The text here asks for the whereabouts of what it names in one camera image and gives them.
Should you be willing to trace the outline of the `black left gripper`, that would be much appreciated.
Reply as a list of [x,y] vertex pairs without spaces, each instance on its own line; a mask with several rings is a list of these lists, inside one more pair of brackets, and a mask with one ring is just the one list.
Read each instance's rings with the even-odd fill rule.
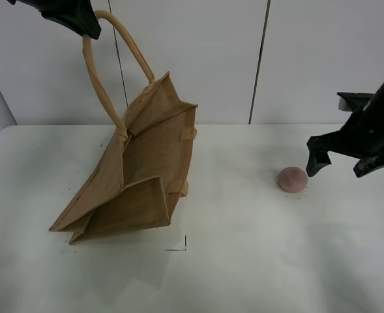
[[11,5],[24,3],[37,9],[41,16],[58,23],[80,36],[98,39],[101,27],[90,0],[8,0]]

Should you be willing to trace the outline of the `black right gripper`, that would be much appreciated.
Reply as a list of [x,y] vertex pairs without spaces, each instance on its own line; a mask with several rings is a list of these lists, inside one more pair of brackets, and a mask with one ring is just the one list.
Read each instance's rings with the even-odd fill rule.
[[358,178],[384,168],[384,107],[368,107],[352,113],[340,130],[312,136],[307,147],[306,173],[309,177],[331,165],[328,151],[351,157],[368,157],[359,160],[353,168]]

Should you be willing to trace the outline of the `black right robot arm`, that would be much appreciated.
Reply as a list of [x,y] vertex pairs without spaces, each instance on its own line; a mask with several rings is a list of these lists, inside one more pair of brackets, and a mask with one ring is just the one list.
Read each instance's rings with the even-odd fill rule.
[[312,136],[306,173],[309,177],[331,164],[328,152],[356,158],[360,178],[384,168],[384,82],[374,93],[338,92],[340,109],[351,112],[340,130]]

